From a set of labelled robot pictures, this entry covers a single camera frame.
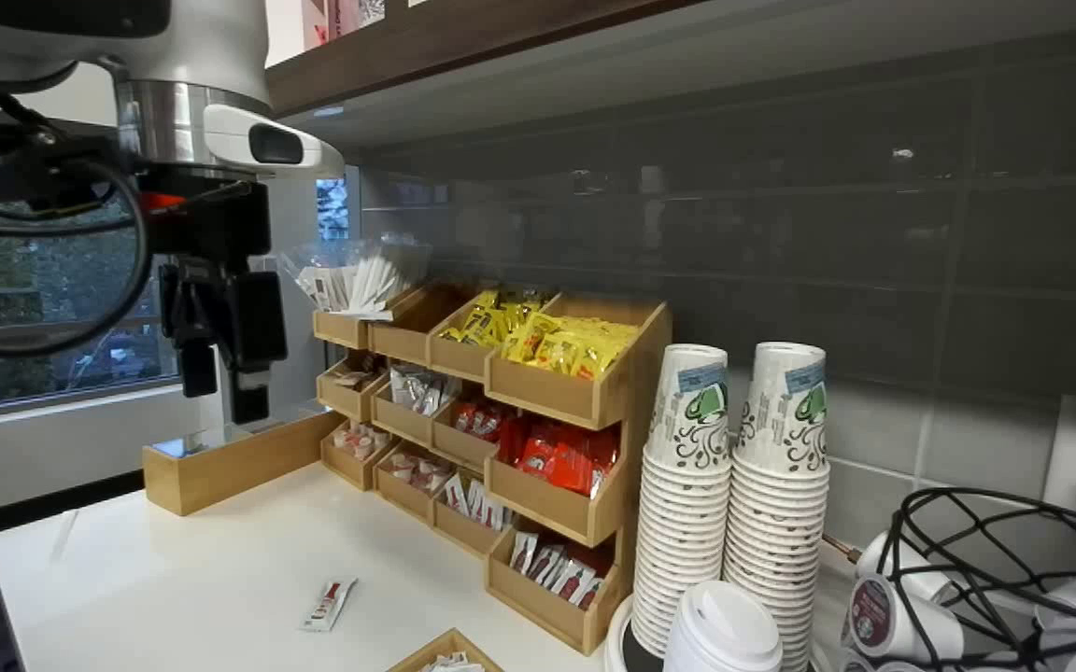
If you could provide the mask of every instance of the stack of paper cups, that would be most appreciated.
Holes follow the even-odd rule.
[[[826,414],[826,349],[758,343],[735,451],[769,471],[826,471]]]
[[[731,456],[724,582],[751,591],[778,618],[786,672],[804,672],[811,658],[826,495],[830,464],[786,475]]]
[[[667,347],[648,456],[697,471],[728,464],[728,349]]]
[[[728,349],[670,343],[644,451],[631,629],[667,652],[683,591],[721,580],[728,510]]]
[[[804,672],[826,527],[826,349],[758,343],[731,456],[724,580],[751,591],[780,629],[786,672]]]
[[[680,596],[721,580],[728,468],[697,471],[654,456],[644,468],[631,629],[660,658]]]

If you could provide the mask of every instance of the white countertop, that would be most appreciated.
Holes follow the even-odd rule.
[[[303,616],[359,580],[335,629]],[[30,672],[386,672],[461,626],[510,672],[601,669],[487,593],[487,565],[307,468],[178,517],[147,491],[0,535]]]

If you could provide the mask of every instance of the wooden compartment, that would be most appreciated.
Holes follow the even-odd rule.
[[[319,414],[182,458],[142,448],[147,495],[175,516],[192,516],[314,464],[319,440],[335,427],[335,414]]]
[[[476,292],[469,287],[413,287],[394,301],[394,320],[368,323],[368,349],[425,367],[430,332],[457,312]]]
[[[352,422],[368,422],[372,395],[383,389],[386,373],[379,379],[368,379],[363,389],[348,389],[332,378],[335,368],[343,368],[343,362],[335,362],[320,378],[314,378],[319,403],[335,410],[335,414],[348,414]]]
[[[394,672],[421,672],[430,669],[438,658],[454,658],[454,652],[469,652],[476,663],[484,663],[487,672],[504,672],[489,652],[484,652],[462,629],[444,629],[438,638],[430,638],[421,649],[414,649],[413,658],[403,658],[400,663],[394,663]]]
[[[363,349],[363,320],[348,312],[314,311],[314,341]]]
[[[511,612],[526,616],[553,638],[567,641],[579,652],[593,652],[606,633],[609,618],[629,593],[629,566],[619,555],[612,555],[609,575],[597,586],[597,596],[588,607],[575,607],[572,600],[548,593],[533,580],[510,566],[515,530],[501,535],[501,540],[489,554],[489,593],[504,600]]]
[[[388,444],[374,448],[368,458],[355,458],[352,451],[332,448],[327,438],[319,440],[320,464],[363,491],[374,488],[374,468],[386,451]]]
[[[374,468],[374,483],[383,488],[386,501],[394,501],[398,506],[403,506],[406,516],[421,517],[425,527],[433,527],[433,506],[438,506],[438,491],[414,488],[413,483],[394,479],[386,468],[394,458],[394,451],[413,451],[419,458],[430,458],[421,448],[414,444],[394,444],[379,468]]]
[[[545,418],[562,418],[584,429],[606,429],[629,418],[631,403],[648,400],[659,379],[660,347],[674,334],[670,311],[631,305],[631,301],[592,301],[592,300],[553,300],[545,305],[556,316],[601,316],[617,323],[639,323],[637,343],[593,379],[548,373],[538,367],[518,367],[501,353],[489,353],[487,395],[510,405],[523,405]]]
[[[433,527],[476,555],[489,555],[504,530],[484,527],[480,517],[461,516],[444,501],[433,504]]]
[[[597,484],[597,495],[548,484],[545,479],[523,475],[501,458],[487,458],[487,484],[504,506],[593,549],[631,516],[631,464],[631,448],[623,448],[609,479]]]
[[[398,438],[403,438],[403,440],[413,440],[413,444],[430,448],[430,427],[433,427],[433,418],[430,418],[430,414],[414,414],[414,410],[406,410],[406,405],[398,405],[398,403],[388,400],[388,379],[372,395],[372,422],[374,422],[379,429],[386,429],[386,433],[398,433]]]
[[[413,305],[414,305],[413,292],[398,296],[388,301],[394,320],[400,320]],[[314,311],[314,341],[335,343],[335,347],[348,347],[348,349],[368,349],[368,332],[374,323],[386,323],[386,320],[363,320],[363,316],[352,316],[352,312]]]
[[[497,456],[497,444],[494,440],[484,440],[484,438],[470,438],[470,433],[461,433],[454,422],[457,422],[457,405],[449,405],[444,414],[438,414],[438,422],[430,427],[433,440],[430,448],[454,464],[461,464],[462,471],[470,475],[487,475],[487,458]]]
[[[462,378],[462,379],[487,379],[489,368],[489,347],[476,347],[476,343],[457,343],[444,341],[442,332],[449,332],[454,323],[461,323],[469,312],[476,311],[476,301],[462,301],[457,312],[449,312],[433,332],[430,332],[430,368],[449,373],[449,378]]]

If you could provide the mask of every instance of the gray tile wall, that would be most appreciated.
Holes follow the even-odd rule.
[[[680,341],[811,341],[830,530],[928,483],[1039,495],[1076,392],[1076,38],[806,76],[359,157],[368,235],[442,277],[674,301]]]

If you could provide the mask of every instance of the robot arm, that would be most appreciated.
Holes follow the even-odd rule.
[[[64,138],[14,106],[12,93],[61,84],[74,63],[114,69],[116,145]],[[332,145],[266,118],[266,0],[0,0],[0,109],[19,118],[19,138],[0,133],[0,201],[64,195],[73,178],[94,175],[88,165],[134,175],[147,259],[171,259],[162,301],[182,389],[213,392],[217,347],[233,418],[261,418],[266,368],[283,359],[283,316],[277,277],[248,269],[251,252],[271,249],[256,175],[342,168]],[[96,332],[14,341],[0,353],[40,353]]]

